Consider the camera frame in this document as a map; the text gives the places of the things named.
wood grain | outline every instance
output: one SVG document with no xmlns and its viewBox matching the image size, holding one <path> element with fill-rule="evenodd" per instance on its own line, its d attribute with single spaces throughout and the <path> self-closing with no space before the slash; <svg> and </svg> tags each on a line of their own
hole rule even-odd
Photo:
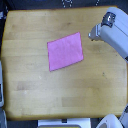
<svg viewBox="0 0 128 128">
<path fill-rule="evenodd" d="M 88 33 L 108 7 L 10 11 L 1 61 L 7 119 L 121 115 L 127 103 L 125 61 Z M 84 60 L 49 72 L 47 42 L 80 32 Z"/>
</svg>

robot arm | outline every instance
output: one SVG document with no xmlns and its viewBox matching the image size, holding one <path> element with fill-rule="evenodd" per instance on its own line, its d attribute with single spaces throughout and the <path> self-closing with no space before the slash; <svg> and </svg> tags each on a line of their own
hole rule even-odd
<svg viewBox="0 0 128 128">
<path fill-rule="evenodd" d="M 128 104 L 120 119 L 113 114 L 104 117 L 96 128 L 128 128 Z"/>
<path fill-rule="evenodd" d="M 128 63 L 128 15 L 122 10 L 110 7 L 102 23 L 93 27 L 89 38 L 107 42 Z"/>
</svg>

metal clamp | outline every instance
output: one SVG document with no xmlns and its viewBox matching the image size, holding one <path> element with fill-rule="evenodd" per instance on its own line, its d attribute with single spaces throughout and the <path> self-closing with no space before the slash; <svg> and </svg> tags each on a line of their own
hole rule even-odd
<svg viewBox="0 0 128 128">
<path fill-rule="evenodd" d="M 103 17 L 101 27 L 103 25 L 107 25 L 111 28 L 113 26 L 113 23 L 115 22 L 115 17 L 116 17 L 116 15 L 114 13 L 107 12 Z"/>
<path fill-rule="evenodd" d="M 101 40 L 100 37 L 101 24 L 97 24 L 92 28 L 92 31 L 88 34 L 88 37 L 93 40 Z"/>
</svg>

pink towel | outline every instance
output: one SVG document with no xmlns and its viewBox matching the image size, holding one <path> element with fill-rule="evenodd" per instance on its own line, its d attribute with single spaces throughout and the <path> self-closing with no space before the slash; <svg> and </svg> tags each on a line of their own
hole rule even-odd
<svg viewBox="0 0 128 128">
<path fill-rule="evenodd" d="M 49 70 L 69 66 L 83 60 L 80 33 L 48 42 Z"/>
</svg>

wooden table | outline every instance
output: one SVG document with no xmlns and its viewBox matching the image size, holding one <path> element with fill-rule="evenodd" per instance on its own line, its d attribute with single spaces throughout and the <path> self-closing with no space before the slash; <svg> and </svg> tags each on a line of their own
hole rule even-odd
<svg viewBox="0 0 128 128">
<path fill-rule="evenodd" d="M 88 33 L 108 7 L 10 11 L 1 61 L 8 119 L 121 115 L 127 103 L 125 61 Z M 47 42 L 80 32 L 84 60 L 49 72 Z"/>
</svg>

